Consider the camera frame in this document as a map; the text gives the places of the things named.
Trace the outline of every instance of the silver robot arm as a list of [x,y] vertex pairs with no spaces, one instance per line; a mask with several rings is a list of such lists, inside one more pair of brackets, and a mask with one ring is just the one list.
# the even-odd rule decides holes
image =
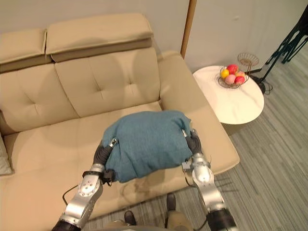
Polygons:
[[190,138],[182,130],[187,144],[192,151],[192,161],[182,163],[183,171],[191,172],[194,185],[197,187],[206,211],[206,219],[211,231],[238,231],[236,224],[224,200],[215,185],[211,165],[202,154],[201,142],[196,130]]
[[95,202],[103,192],[103,184],[109,183],[114,177],[112,171],[105,170],[105,164],[116,143],[117,139],[112,139],[107,147],[98,146],[92,167],[83,173],[77,193],[66,206],[52,231],[80,231],[88,222]]

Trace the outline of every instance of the gray wooden floor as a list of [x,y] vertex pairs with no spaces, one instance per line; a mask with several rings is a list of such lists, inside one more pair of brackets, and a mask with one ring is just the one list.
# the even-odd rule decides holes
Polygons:
[[[277,63],[267,80],[274,90],[265,96],[264,111],[231,136],[241,162],[217,176],[217,184],[240,230],[308,230],[308,46],[290,63]],[[200,226],[205,215],[195,189],[175,194],[177,209]],[[165,199],[130,209],[139,224],[163,227]],[[84,230],[123,219],[124,212],[94,219]]]

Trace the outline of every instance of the round side table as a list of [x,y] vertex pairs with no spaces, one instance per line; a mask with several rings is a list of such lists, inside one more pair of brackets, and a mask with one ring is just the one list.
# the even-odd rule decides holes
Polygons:
[[194,72],[193,76],[226,132],[231,135],[261,114],[264,97],[251,78],[236,89],[221,86],[217,80],[221,68],[207,66]]

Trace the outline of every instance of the folded blue towel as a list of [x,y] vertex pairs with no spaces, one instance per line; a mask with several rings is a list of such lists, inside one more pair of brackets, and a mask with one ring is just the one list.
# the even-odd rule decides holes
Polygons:
[[181,165],[192,155],[182,129],[190,134],[190,119],[182,112],[140,112],[122,117],[104,133],[103,146],[118,138],[107,161],[115,179],[126,182],[159,169]]

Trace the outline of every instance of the shoe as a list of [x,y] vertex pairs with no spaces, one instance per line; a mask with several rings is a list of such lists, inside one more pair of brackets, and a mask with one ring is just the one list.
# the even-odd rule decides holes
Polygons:
[[125,212],[124,220],[125,220],[125,223],[127,223],[128,225],[137,225],[135,216],[133,212],[130,210]]
[[167,210],[174,211],[177,207],[177,202],[175,200],[175,195],[170,192],[167,194]]

